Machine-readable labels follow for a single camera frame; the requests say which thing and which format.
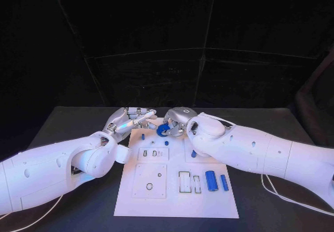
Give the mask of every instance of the black table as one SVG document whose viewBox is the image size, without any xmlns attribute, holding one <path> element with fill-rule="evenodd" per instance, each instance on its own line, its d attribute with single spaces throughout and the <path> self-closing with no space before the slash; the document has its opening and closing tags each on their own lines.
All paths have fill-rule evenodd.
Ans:
<svg viewBox="0 0 334 232">
<path fill-rule="evenodd" d="M 118 108 L 56 107 L 30 148 L 91 135 L 104 128 Z M 164 116 L 169 108 L 157 108 Z M 194 109 L 238 125 L 253 127 L 298 142 L 312 143 L 291 112 L 279 109 Z M 65 194 L 49 215 L 25 231 L 334 231 L 334 217 L 284 200 L 262 188 L 261 175 L 228 167 L 239 219 L 180 217 L 114 217 L 124 165 Z M 272 178 L 278 192 L 328 211 L 330 206 L 301 186 Z M 0 232 L 30 224 L 55 204 L 16 212 L 0 220 Z"/>
</svg>

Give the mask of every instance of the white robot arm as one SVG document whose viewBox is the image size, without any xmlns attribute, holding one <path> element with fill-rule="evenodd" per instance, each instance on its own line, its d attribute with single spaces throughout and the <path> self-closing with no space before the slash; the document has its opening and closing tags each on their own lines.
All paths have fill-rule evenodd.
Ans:
<svg viewBox="0 0 334 232">
<path fill-rule="evenodd" d="M 180 128 L 176 136 L 187 134 L 199 155 L 246 172 L 295 182 L 334 208 L 334 149 L 289 141 L 205 113 L 194 115 L 184 107 L 170 109 L 164 122 L 169 118 L 171 127 Z M 173 128 L 161 135 L 173 135 Z"/>
<path fill-rule="evenodd" d="M 102 177 L 114 164 L 127 163 L 130 148 L 118 142 L 131 129 L 156 125 L 156 110 L 121 108 L 104 130 L 91 136 L 20 152 L 0 162 L 0 215 L 32 208 L 72 191 L 86 181 Z M 71 167 L 82 172 L 75 174 Z"/>
</svg>

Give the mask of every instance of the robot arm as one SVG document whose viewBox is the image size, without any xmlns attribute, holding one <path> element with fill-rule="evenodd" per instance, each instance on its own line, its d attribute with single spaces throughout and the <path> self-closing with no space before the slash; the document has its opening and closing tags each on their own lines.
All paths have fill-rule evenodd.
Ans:
<svg viewBox="0 0 334 232">
<path fill-rule="evenodd" d="M 334 149 L 285 140 L 230 122 L 228 127 L 205 113 L 189 117 L 183 123 L 199 155 L 215 157 L 246 172 L 295 182 L 334 208 Z"/>
<path fill-rule="evenodd" d="M 145 121 L 156 119 L 154 114 L 154 110 L 144 108 L 121 108 L 102 131 L 33 148 L 0 162 L 0 215 L 46 203 L 82 183 L 102 177 L 114 161 L 127 163 L 131 150 L 118 142 L 131 129 L 156 128 Z M 71 166 L 82 172 L 74 174 Z"/>
</svg>

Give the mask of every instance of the white cable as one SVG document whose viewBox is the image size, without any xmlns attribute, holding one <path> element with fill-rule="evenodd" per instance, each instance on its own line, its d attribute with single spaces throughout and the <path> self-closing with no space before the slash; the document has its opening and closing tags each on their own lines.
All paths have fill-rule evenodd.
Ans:
<svg viewBox="0 0 334 232">
<path fill-rule="evenodd" d="M 9 216 L 10 215 L 10 213 L 9 214 L 4 214 L 2 217 L 0 217 L 0 220 L 6 217 L 6 216 Z"/>
<path fill-rule="evenodd" d="M 274 184 L 272 184 L 272 181 L 271 181 L 268 175 L 266 175 L 266 178 L 268 178 L 268 180 L 269 180 L 271 187 L 272 187 L 272 189 L 274 189 L 275 192 L 272 192 L 272 191 L 266 188 L 265 183 L 264 183 L 264 175 L 261 174 L 262 186 L 264 186 L 264 188 L 265 188 L 265 190 L 266 190 L 268 192 L 271 192 L 274 195 L 277 195 L 282 200 L 285 200 L 285 201 L 288 201 L 288 202 L 291 202 L 291 203 L 295 203 L 295 204 L 301 205 L 302 207 L 305 207 L 305 208 L 308 208 L 308 209 L 311 209 L 311 210 L 314 210 L 314 211 L 317 211 L 317 212 L 320 212 L 320 213 L 323 213 L 323 214 L 327 214 L 327 215 L 334 216 L 334 213 L 327 212 L 327 211 L 324 211 L 323 209 L 318 209 L 318 208 L 312 207 L 311 205 L 304 204 L 304 203 L 300 203 L 300 202 L 291 200 L 289 198 L 281 196 L 281 195 L 278 194 L 278 192 L 277 192 L 277 189 L 275 189 L 275 187 L 274 187 Z"/>
<path fill-rule="evenodd" d="M 216 116 L 213 116 L 213 115 L 207 115 L 205 112 L 202 112 L 200 115 L 206 115 L 206 116 L 209 116 L 209 117 L 212 117 L 212 118 L 215 118 L 215 119 L 217 119 L 217 120 L 220 120 L 220 121 L 223 121 L 223 122 L 228 122 L 228 123 L 230 123 L 233 126 L 236 125 L 235 123 L 229 122 L 228 120 L 225 120 L 225 119 L 222 119 L 222 118 L 219 118 L 219 117 L 216 117 Z"/>
<path fill-rule="evenodd" d="M 49 212 L 53 210 L 53 208 L 55 208 L 56 205 L 58 205 L 58 202 L 53 204 L 52 208 L 49 209 L 49 211 L 45 213 L 45 215 L 40 217 L 40 219 L 39 219 L 38 221 L 35 221 L 29 226 L 26 226 L 26 227 L 23 227 L 23 228 L 17 229 L 17 230 L 14 230 L 14 231 L 10 231 L 10 232 L 22 231 L 22 230 L 25 230 L 27 227 L 30 227 L 33 224 L 36 224 L 36 223 L 43 219 L 43 217 L 49 214 Z"/>
</svg>

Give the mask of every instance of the white board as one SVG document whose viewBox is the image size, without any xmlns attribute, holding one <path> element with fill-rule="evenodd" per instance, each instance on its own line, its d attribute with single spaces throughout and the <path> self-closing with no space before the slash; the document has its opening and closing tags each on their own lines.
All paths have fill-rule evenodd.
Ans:
<svg viewBox="0 0 334 232">
<path fill-rule="evenodd" d="M 153 122 L 160 125 L 163 118 Z M 141 134 L 145 134 L 145 140 L 141 139 Z M 239 218 L 226 165 L 213 158 L 199 155 L 193 158 L 192 144 L 184 136 L 163 138 L 156 130 L 135 129 L 128 146 L 133 154 L 124 165 L 114 216 Z M 163 156 L 140 157 L 143 148 L 147 151 L 169 148 L 169 152 L 161 149 Z M 207 190 L 206 171 L 215 171 L 216 174 L 219 190 L 215 192 Z M 190 172 L 192 193 L 180 193 L 179 172 Z M 226 176 L 229 191 L 223 190 L 222 174 Z M 194 192 L 194 176 L 200 179 L 200 193 Z M 147 184 L 151 184 L 151 190 L 147 189 Z"/>
</svg>

